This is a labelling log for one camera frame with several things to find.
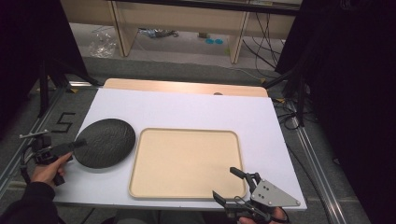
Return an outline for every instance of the gray carpet floor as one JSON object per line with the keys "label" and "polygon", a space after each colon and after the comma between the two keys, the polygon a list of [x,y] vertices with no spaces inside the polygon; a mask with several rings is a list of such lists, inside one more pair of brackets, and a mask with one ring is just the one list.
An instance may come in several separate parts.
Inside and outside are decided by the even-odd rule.
{"label": "gray carpet floor", "polygon": [[[89,74],[100,81],[105,81],[109,77],[122,77],[247,86],[261,85],[257,79],[257,77],[261,77],[261,74],[254,69],[245,69],[249,73],[247,75],[247,73],[238,70],[198,64],[138,62],[97,58],[84,58],[84,63]],[[262,71],[262,73],[271,77],[277,76],[276,73],[270,71]],[[79,80],[79,78],[70,76],[70,80]],[[284,83],[280,83],[268,90],[269,96],[273,98],[282,97],[281,91],[283,85]],[[51,134],[53,145],[74,140],[95,94],[96,89],[80,89],[77,92],[66,92],[63,94],[62,99],[50,114],[45,128],[49,128],[49,130],[64,130],[64,125],[57,124],[59,117],[64,112],[74,113],[75,115],[65,116],[63,119],[64,121],[73,123],[68,133]],[[289,110],[283,104],[274,104],[274,106],[279,116],[289,113]],[[29,99],[21,105],[19,112],[9,123],[6,136],[1,139],[0,150],[2,156],[0,158],[0,172],[6,169],[8,162],[12,159],[15,151],[21,144],[21,140],[18,138],[19,135],[21,133],[29,133],[36,121],[38,109],[39,92],[34,87],[29,95]],[[306,102],[305,110],[307,112],[311,110],[309,101]],[[297,132],[287,128],[292,127],[290,120],[286,122],[286,126],[282,123],[280,127],[286,143],[290,146],[290,157],[308,206],[308,209],[304,212],[289,212],[290,220],[292,223],[329,223],[325,208],[316,191],[317,183],[304,154]],[[312,113],[305,116],[305,130],[324,168],[325,174],[330,180],[332,189],[342,206],[348,223],[370,223],[353,189],[349,186],[342,168],[333,162],[332,148],[320,128],[320,123],[318,123],[315,115]],[[18,187],[18,183],[22,181],[18,173],[14,174],[13,180],[13,184],[1,198],[0,213],[3,213],[10,203],[18,200],[23,193],[23,189]],[[92,207],[89,206],[80,207],[73,204],[58,205],[58,208],[60,217],[66,223],[81,223],[92,210]],[[116,208],[95,207],[85,223],[101,223],[105,219],[113,217],[116,210]],[[210,215],[222,216],[222,213]]]}

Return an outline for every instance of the white table surface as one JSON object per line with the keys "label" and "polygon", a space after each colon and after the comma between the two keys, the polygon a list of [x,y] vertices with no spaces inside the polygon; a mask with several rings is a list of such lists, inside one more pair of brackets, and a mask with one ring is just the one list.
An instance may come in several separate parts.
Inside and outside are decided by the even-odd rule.
{"label": "white table surface", "polygon": [[[301,202],[300,206],[290,209],[306,209],[270,98],[100,89],[80,132],[100,119],[125,120],[136,132],[136,143],[146,128],[233,131],[239,137],[244,172],[258,172]],[[212,200],[133,198],[128,185],[136,145],[124,161],[109,168],[87,168],[76,160],[67,163],[65,183],[56,188],[54,201],[106,207],[222,209]]]}

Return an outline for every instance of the person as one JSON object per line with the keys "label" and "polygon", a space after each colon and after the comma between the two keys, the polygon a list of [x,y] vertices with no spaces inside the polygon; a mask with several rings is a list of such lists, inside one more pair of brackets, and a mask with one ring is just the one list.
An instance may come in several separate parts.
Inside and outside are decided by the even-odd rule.
{"label": "person", "polygon": [[[21,199],[12,203],[0,216],[0,224],[57,224],[59,223],[58,210],[52,201],[55,197],[55,184],[52,179],[58,173],[65,175],[64,165],[72,156],[69,152],[50,165],[37,165],[32,181],[26,186]],[[283,219],[284,213],[280,208],[276,208],[274,217]],[[120,210],[118,211],[115,223],[149,224],[157,223],[189,223],[205,224],[199,212],[179,212],[179,211],[143,211],[143,210]],[[240,217],[241,224],[255,224],[246,217]]]}

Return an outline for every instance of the hand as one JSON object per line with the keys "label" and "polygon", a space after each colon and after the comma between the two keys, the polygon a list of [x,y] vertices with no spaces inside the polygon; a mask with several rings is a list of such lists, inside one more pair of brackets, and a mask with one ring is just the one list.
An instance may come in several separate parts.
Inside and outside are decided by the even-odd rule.
{"label": "hand", "polygon": [[[285,219],[285,214],[283,213],[282,209],[279,207],[276,207],[274,209],[274,213],[272,214],[273,217],[278,218],[278,219]],[[247,217],[240,217],[239,222],[241,224],[256,224],[252,219],[247,218]],[[276,224],[277,222],[271,221],[269,224]]]}
{"label": "hand", "polygon": [[72,154],[72,152],[69,152],[50,165],[37,165],[33,172],[32,182],[43,182],[55,188],[55,184],[53,183],[52,179],[57,173],[60,176],[64,176],[64,164],[72,156]]}

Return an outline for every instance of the wooden tray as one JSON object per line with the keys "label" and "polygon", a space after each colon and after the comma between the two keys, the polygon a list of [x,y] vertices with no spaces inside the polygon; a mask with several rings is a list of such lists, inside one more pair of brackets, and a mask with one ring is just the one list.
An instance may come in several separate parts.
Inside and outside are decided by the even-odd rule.
{"label": "wooden tray", "polygon": [[139,138],[129,192],[136,198],[243,197],[237,135],[230,131],[145,129]]}

